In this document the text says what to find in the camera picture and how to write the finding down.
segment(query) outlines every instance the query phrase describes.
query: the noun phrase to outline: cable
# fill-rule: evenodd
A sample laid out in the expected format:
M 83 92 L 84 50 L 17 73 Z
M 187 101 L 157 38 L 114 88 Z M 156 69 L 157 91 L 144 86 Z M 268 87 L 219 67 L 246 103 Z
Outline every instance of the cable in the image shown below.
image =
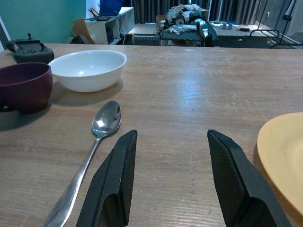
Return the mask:
M 121 29 L 121 15 L 120 15 L 120 13 L 118 14 L 117 17 L 118 17 L 118 22 L 119 22 L 119 33 L 124 35 L 124 39 L 123 39 L 123 42 L 122 42 L 122 45 L 124 45 L 126 35 L 125 35 L 124 31 Z

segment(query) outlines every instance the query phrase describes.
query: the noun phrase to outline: teal wall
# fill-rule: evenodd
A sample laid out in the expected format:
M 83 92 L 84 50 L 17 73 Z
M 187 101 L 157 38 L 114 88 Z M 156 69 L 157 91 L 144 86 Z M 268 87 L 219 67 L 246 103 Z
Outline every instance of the teal wall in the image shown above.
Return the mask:
M 0 0 L 0 16 L 11 39 L 27 33 L 43 43 L 65 43 L 72 21 L 85 17 L 86 0 Z

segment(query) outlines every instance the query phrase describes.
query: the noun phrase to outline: maroon mug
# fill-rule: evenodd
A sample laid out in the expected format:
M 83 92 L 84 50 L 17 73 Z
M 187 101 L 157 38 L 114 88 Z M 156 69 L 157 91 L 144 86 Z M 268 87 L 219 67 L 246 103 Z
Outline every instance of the maroon mug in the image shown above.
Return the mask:
M 32 114 L 43 110 L 52 88 L 53 76 L 48 64 L 31 62 L 4 67 L 0 69 L 0 112 L 17 110 Z

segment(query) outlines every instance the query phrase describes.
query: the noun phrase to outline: spoon bowl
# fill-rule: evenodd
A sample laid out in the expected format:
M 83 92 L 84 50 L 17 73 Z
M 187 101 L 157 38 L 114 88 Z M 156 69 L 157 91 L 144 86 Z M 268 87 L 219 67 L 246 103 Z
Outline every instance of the spoon bowl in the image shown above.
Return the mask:
M 91 132 L 96 137 L 108 137 L 117 131 L 120 122 L 120 106 L 116 101 L 110 101 L 97 113 L 92 123 Z

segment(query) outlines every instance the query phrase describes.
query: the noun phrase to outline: yellow plate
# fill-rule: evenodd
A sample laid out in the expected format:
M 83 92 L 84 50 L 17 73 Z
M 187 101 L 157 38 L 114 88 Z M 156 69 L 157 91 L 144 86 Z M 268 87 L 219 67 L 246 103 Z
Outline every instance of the yellow plate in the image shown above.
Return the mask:
M 268 121 L 259 132 L 257 146 L 267 174 L 303 215 L 303 113 Z

